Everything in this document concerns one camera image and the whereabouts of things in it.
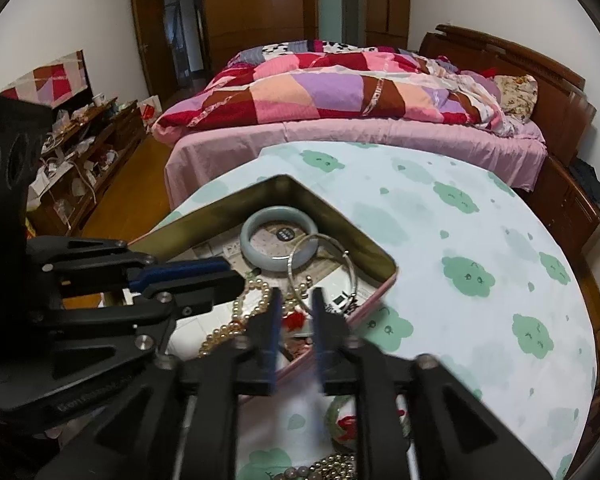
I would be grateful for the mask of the wooden nightstand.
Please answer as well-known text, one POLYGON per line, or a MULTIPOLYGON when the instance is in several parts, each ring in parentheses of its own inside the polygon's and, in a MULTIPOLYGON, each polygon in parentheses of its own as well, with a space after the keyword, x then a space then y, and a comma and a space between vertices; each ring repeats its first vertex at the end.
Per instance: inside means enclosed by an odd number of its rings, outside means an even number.
POLYGON ((583 257, 600 238, 600 206, 553 155, 544 160, 533 191, 522 198, 568 260, 583 257))

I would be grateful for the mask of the dark clothes on nightstand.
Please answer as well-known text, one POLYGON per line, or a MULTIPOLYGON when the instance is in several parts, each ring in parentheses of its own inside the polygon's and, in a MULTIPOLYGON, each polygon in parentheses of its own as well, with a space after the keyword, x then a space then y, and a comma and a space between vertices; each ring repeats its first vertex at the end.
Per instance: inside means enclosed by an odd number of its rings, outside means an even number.
POLYGON ((569 172, 585 195, 600 208, 600 180, 598 180, 594 167, 577 157, 569 166, 569 172))

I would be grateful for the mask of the patchwork quilt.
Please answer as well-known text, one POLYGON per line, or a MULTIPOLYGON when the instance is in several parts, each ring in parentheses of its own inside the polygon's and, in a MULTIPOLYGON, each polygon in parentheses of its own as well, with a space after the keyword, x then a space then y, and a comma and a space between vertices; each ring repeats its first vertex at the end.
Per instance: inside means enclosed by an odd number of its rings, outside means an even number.
POLYGON ((204 90, 165 110, 151 130, 173 144, 193 132, 367 118, 469 126, 501 138, 515 131, 496 96, 447 62, 321 40, 239 52, 204 90))

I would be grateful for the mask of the pink bed sheet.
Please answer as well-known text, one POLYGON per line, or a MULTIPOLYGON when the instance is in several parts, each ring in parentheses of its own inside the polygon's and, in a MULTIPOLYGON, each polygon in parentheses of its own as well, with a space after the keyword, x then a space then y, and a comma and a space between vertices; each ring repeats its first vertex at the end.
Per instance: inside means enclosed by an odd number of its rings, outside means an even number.
POLYGON ((187 133, 164 167, 170 206, 207 182, 258 157, 269 146, 300 141, 382 144, 450 156, 494 172, 512 188, 535 187, 547 147, 534 122, 511 138, 461 125, 396 119, 319 119, 187 133))

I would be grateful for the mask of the silver bangle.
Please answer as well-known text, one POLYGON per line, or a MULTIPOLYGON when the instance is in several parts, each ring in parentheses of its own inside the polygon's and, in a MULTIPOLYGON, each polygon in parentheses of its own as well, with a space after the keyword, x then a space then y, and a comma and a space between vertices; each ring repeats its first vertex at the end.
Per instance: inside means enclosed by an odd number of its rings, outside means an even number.
POLYGON ((298 311, 312 315, 310 295, 324 287, 327 305, 342 315, 355 309, 358 274, 350 252, 335 237, 313 233, 300 237, 287 257, 288 292, 298 311))

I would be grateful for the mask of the pink metal tin box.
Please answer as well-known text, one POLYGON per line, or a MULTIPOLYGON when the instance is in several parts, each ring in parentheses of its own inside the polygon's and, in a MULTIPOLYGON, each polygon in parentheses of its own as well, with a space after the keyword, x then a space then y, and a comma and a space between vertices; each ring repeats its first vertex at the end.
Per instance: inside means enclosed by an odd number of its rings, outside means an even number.
POLYGON ((393 258, 288 176, 183 214, 132 248, 155 262, 108 292, 102 310, 164 301, 170 330, 154 337, 157 360, 178 362, 193 392, 218 380, 269 393, 318 348, 341 346, 398 276, 393 258))

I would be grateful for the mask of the television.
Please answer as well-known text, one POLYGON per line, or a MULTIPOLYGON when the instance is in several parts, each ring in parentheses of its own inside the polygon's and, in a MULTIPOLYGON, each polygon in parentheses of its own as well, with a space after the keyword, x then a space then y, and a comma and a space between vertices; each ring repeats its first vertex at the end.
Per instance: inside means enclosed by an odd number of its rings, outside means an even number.
POLYGON ((89 88, 84 54, 79 50, 19 77, 1 96, 56 108, 89 88))

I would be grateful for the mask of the pale jade bangle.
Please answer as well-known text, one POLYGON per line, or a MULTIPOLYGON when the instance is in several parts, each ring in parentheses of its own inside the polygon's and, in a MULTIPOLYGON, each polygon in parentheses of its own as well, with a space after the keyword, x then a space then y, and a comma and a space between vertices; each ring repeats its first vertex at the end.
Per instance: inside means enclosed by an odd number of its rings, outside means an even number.
POLYGON ((255 268, 266 273, 284 273, 289 256, 298 269, 317 252, 318 241, 310 238, 298 246, 300 238, 316 234, 314 221, 299 209, 274 206, 261 209, 242 225, 239 244, 242 256, 255 268))

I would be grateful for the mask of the cloud pattern tablecloth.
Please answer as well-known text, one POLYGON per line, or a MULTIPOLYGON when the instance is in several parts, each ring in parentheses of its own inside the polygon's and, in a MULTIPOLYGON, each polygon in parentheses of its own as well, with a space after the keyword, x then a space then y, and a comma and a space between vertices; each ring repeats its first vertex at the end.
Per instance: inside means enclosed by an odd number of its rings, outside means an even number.
POLYGON ((562 250, 490 171, 378 144, 271 146, 189 192, 175 217, 278 174, 384 248, 398 278, 360 335, 437 356, 557 479, 576 454, 596 379, 594 336, 562 250))

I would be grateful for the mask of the brown wooden wardrobe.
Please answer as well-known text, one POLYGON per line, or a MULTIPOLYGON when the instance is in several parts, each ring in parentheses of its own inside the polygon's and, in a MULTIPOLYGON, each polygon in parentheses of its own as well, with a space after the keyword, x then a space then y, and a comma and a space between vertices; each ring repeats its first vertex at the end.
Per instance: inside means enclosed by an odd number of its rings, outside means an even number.
POLYGON ((150 94, 169 106, 235 54, 301 39, 404 48, 411 0, 131 0, 150 94))

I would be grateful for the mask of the wooden tv cabinet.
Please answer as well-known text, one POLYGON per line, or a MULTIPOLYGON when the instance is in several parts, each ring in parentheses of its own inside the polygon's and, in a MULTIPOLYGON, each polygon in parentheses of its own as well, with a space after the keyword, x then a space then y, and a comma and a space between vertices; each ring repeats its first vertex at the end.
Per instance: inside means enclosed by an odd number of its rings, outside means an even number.
POLYGON ((31 234, 79 232, 145 136, 137 102, 120 105, 111 99, 84 110, 56 139, 48 139, 29 188, 26 220, 31 234))

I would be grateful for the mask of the floral pillow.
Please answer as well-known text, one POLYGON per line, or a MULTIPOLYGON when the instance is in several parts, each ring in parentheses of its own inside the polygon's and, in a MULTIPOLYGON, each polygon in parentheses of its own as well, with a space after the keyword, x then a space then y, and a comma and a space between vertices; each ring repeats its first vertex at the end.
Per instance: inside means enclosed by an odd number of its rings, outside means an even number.
POLYGON ((528 122, 538 102, 539 86, 531 75, 495 76, 503 112, 520 122, 528 122))

